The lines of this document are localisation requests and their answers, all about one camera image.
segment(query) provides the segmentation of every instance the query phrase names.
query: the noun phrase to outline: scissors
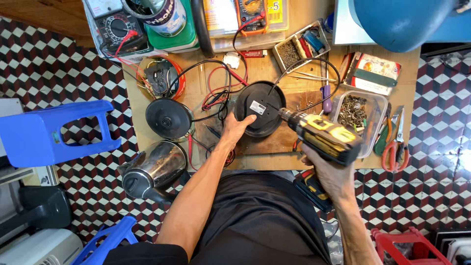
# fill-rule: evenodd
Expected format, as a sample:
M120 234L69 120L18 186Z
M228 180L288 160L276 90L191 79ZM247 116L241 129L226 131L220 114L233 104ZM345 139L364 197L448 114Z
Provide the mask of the scissors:
M398 134L396 138L391 141L386 148L384 149L381 165L384 170L387 172L399 172L403 171L409 162L409 149L404 144L404 139L402 138L402 132L404 129L404 106L398 107L395 115L400 112L401 119L398 126ZM389 168L386 167L386 157L389 153Z

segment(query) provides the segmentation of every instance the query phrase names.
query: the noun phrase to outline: blue plastic stool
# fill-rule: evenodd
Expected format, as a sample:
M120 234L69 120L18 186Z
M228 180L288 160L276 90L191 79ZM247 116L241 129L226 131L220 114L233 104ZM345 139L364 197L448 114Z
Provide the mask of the blue plastic stool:
M11 165L48 166L118 148L121 140L112 140L108 130L105 113L109 110L114 110L109 101L96 100L0 117L0 137ZM102 141L77 146L65 144L60 128L88 116L98 118Z
M110 228L103 230L104 226L100 227L97 234L87 243L71 265L103 264L108 252L117 247L123 239L127 239L131 244L137 243L138 240L131 231L131 228L135 223L136 219L134 217L125 216L118 224L113 225ZM109 234L107 238L105 238L103 243L101 243L97 248L97 240L107 234ZM83 260L90 251L93 251L93 253L88 256L86 260Z

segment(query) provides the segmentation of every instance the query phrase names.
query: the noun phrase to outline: red plastic stool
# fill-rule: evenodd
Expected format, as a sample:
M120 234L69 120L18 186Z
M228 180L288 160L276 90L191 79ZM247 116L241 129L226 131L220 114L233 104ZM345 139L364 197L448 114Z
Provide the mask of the red plastic stool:
M384 262L384 251L386 251L399 265L452 265L416 228L409 227L409 229L410 232L402 234L381 233L377 228L371 230L371 235L376 242L376 251L382 262ZM407 259L393 243L414 243L413 260ZM428 258L430 251L437 258Z

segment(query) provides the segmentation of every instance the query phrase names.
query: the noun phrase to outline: frisolac can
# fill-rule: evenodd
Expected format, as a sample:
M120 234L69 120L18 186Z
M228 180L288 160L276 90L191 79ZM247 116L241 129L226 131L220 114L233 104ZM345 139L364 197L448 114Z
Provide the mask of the frisolac can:
M126 11L164 37L178 35L187 24L187 13L180 0L150 0L151 8L139 0L121 0Z

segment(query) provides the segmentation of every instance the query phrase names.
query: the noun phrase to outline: yellow drill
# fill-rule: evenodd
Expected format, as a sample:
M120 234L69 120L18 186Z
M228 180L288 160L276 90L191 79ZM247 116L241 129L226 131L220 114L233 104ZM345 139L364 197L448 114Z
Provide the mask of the yellow drill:
M281 118L297 133L304 144L315 150L326 161L334 161L341 166L350 165L357 159L361 149L361 137L339 123L331 122L319 115L306 114L281 108ZM294 180L294 185L307 196L320 210L332 210L332 201L315 177L303 174Z

